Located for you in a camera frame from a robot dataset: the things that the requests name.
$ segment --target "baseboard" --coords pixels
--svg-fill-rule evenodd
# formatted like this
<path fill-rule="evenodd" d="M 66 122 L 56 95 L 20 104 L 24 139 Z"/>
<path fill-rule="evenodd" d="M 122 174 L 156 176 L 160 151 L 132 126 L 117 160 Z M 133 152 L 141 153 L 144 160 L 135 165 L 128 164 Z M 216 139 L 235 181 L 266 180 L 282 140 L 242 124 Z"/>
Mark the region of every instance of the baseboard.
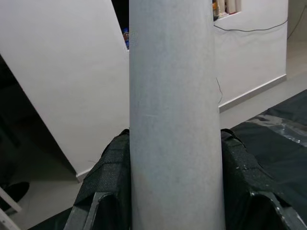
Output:
<path fill-rule="evenodd" d="M 90 172 L 90 170 L 92 170 L 92 168 L 89 168 L 87 170 L 84 170 L 83 172 L 80 172 L 76 175 L 76 178 L 79 182 L 82 182 L 85 177 L 87 176 L 87 174 Z"/>
<path fill-rule="evenodd" d="M 223 103 L 219 106 L 220 113 L 222 113 L 225 110 L 230 109 L 230 108 L 232 108 L 232 107 L 234 107 L 234 106 L 236 106 L 236 105 L 238 105 L 238 104 L 240 104 L 240 103 L 242 103 L 242 102 L 244 102 L 244 101 L 246 101 L 246 100 L 248 100 L 248 99 L 250 99 L 250 98 L 252 98 L 252 97 L 254 97 L 254 96 L 256 96 L 256 95 L 258 95 L 258 94 L 260 94 L 260 93 L 262 93 L 262 92 L 264 92 L 264 91 L 284 82 L 284 81 L 286 81 L 286 80 L 287 80 L 287 75 L 284 74 L 284 75 L 277 77 L 277 78 L 275 78 L 275 79 L 255 88 L 255 89 L 252 89 L 252 90 L 250 90 L 250 91 L 248 91 L 248 92 L 246 92 L 246 93 L 244 93 L 244 94 L 242 94 L 242 95 L 240 95 L 240 96 L 238 96 L 238 97 L 236 97 L 236 98 L 234 98 L 234 99 L 232 99 L 228 102 L 225 102 L 225 103 Z"/>

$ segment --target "black tarp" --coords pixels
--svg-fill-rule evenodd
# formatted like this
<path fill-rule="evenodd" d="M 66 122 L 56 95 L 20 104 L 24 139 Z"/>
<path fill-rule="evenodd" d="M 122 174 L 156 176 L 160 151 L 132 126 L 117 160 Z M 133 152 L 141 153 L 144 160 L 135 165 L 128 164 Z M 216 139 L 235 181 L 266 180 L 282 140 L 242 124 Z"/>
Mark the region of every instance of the black tarp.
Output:
<path fill-rule="evenodd" d="M 232 131 L 307 223 L 307 90 Z"/>

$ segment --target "tiled floor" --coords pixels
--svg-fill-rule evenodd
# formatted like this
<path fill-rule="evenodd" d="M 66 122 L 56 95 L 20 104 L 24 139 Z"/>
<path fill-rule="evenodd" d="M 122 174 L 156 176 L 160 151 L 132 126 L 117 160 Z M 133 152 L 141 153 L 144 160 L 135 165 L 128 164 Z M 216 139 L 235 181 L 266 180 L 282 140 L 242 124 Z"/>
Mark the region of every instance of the tiled floor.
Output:
<path fill-rule="evenodd" d="M 306 60 L 307 43 L 289 43 L 288 81 L 221 113 L 221 127 L 233 127 L 307 89 Z M 30 189 L 20 201 L 22 212 L 11 215 L 22 230 L 71 207 L 81 186 L 58 157 L 35 150 L 33 146 L 29 146 L 13 180 L 30 181 Z"/>

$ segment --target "black fabric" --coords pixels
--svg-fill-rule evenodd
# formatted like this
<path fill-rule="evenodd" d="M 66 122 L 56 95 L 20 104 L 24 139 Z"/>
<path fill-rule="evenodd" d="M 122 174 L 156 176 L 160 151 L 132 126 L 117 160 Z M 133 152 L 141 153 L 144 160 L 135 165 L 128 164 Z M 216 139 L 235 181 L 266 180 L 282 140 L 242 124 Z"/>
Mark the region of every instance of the black fabric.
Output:
<path fill-rule="evenodd" d="M 99 194 L 99 204 L 93 199 Z M 91 210 L 95 210 L 92 219 Z M 87 228 L 128 230 L 131 221 L 131 180 L 129 130 L 115 137 L 99 162 L 85 178 L 74 203 L 66 230 Z"/>
<path fill-rule="evenodd" d="M 260 115 L 271 115 L 300 124 L 307 131 L 307 91 L 268 109 Z M 283 200 L 307 223 L 307 148 L 270 129 L 250 121 L 232 128 L 262 169 L 275 180 Z"/>
<path fill-rule="evenodd" d="M 278 182 L 286 202 L 307 223 L 307 148 L 252 123 L 244 122 L 232 130 Z"/>
<path fill-rule="evenodd" d="M 71 212 L 71 208 L 35 225 L 29 230 L 63 230 Z"/>
<path fill-rule="evenodd" d="M 230 130 L 222 130 L 221 136 L 226 229 L 289 229 L 277 212 L 281 206 L 273 194 L 283 197 L 278 184 Z"/>

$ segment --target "black shoe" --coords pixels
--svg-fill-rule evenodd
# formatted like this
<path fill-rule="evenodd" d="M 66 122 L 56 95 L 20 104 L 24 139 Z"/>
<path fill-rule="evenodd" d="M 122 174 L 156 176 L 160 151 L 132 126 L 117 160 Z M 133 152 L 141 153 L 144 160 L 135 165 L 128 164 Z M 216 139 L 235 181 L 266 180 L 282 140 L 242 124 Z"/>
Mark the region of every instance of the black shoe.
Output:
<path fill-rule="evenodd" d="M 20 182 L 17 184 L 10 185 L 4 189 L 4 191 L 17 203 L 19 202 L 24 195 L 28 192 L 30 184 L 28 182 Z M 0 208 L 3 211 L 6 211 L 11 206 L 8 205 L 1 197 L 0 197 Z"/>

